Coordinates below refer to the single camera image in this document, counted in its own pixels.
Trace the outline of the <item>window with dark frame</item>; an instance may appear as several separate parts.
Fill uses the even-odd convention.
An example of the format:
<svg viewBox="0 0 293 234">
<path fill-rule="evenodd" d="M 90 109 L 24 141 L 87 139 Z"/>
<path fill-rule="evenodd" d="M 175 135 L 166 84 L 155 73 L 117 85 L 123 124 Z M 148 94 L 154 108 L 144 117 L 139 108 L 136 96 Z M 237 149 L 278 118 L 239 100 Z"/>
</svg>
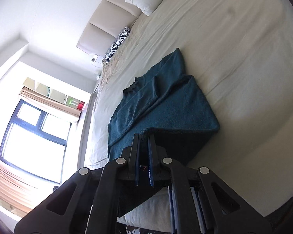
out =
<svg viewBox="0 0 293 234">
<path fill-rule="evenodd" d="M 0 145 L 0 160 L 39 179 L 59 184 L 71 123 L 20 100 Z"/>
</svg>

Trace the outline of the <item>dark teal knit sweater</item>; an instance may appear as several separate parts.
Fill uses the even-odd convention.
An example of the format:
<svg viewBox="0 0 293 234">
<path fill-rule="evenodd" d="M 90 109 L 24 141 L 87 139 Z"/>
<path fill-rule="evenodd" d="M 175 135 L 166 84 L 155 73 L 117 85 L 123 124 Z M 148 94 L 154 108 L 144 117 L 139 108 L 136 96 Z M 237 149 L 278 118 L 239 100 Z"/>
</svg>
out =
<svg viewBox="0 0 293 234">
<path fill-rule="evenodd" d="M 220 129 L 192 75 L 186 74 L 180 49 L 162 58 L 124 89 L 108 124 L 108 157 L 114 160 L 140 136 L 141 165 L 148 164 L 147 139 L 187 165 Z"/>
</svg>

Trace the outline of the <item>red box on sill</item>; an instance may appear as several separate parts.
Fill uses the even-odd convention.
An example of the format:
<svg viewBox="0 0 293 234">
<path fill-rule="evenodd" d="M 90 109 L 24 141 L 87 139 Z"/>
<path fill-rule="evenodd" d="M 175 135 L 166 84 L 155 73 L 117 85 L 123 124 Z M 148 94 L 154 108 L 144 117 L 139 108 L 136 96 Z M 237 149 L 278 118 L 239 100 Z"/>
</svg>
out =
<svg viewBox="0 0 293 234">
<path fill-rule="evenodd" d="M 83 101 L 79 101 L 78 106 L 77 106 L 77 109 L 80 110 L 80 111 L 82 111 L 84 105 L 85 105 L 85 103 Z"/>
</svg>

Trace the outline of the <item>green bottle on sill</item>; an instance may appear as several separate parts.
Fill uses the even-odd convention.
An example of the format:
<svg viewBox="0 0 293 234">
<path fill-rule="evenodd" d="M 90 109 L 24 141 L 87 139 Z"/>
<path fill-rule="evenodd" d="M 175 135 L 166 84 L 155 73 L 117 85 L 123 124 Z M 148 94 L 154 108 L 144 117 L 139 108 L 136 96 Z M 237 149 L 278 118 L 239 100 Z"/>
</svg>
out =
<svg viewBox="0 0 293 234">
<path fill-rule="evenodd" d="M 65 104 L 67 106 L 72 107 L 72 108 L 77 108 L 78 105 L 79 105 L 79 100 L 77 100 L 77 99 L 75 99 L 73 97 L 68 96 Z"/>
</svg>

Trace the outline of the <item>zebra print pillow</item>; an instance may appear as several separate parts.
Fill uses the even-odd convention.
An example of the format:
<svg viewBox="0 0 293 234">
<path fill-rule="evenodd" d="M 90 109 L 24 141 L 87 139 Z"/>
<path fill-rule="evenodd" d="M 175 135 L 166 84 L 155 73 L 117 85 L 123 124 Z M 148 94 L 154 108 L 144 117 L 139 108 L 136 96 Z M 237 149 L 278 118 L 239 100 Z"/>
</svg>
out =
<svg viewBox="0 0 293 234">
<path fill-rule="evenodd" d="M 113 55 L 116 53 L 118 48 L 123 44 L 123 42 L 126 40 L 126 38 L 130 35 L 131 29 L 129 27 L 125 27 L 121 30 L 119 35 L 116 37 L 114 42 L 111 44 L 111 46 L 108 48 L 108 50 L 105 53 L 105 62 L 109 63 L 112 59 Z"/>
</svg>

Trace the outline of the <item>beige padded headboard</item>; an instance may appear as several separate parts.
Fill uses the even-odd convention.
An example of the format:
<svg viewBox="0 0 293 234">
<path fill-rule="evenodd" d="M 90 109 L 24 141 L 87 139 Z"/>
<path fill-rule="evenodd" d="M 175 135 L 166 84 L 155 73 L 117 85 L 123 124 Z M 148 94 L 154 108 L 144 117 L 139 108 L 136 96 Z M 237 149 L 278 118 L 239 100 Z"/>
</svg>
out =
<svg viewBox="0 0 293 234">
<path fill-rule="evenodd" d="M 122 29 L 131 27 L 141 13 L 125 0 L 102 0 L 81 34 L 77 48 L 104 57 Z"/>
</svg>

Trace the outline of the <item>beige bed with sheet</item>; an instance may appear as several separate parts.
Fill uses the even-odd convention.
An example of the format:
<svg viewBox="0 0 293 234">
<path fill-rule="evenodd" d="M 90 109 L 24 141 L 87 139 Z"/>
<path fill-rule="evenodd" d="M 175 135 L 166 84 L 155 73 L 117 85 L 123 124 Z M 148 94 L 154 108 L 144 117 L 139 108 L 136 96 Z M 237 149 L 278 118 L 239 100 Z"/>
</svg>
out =
<svg viewBox="0 0 293 234">
<path fill-rule="evenodd" d="M 85 157 L 108 162 L 108 123 L 123 90 L 175 49 L 220 131 L 190 159 L 293 233 L 293 0 L 164 0 L 141 15 L 100 81 Z"/>
</svg>

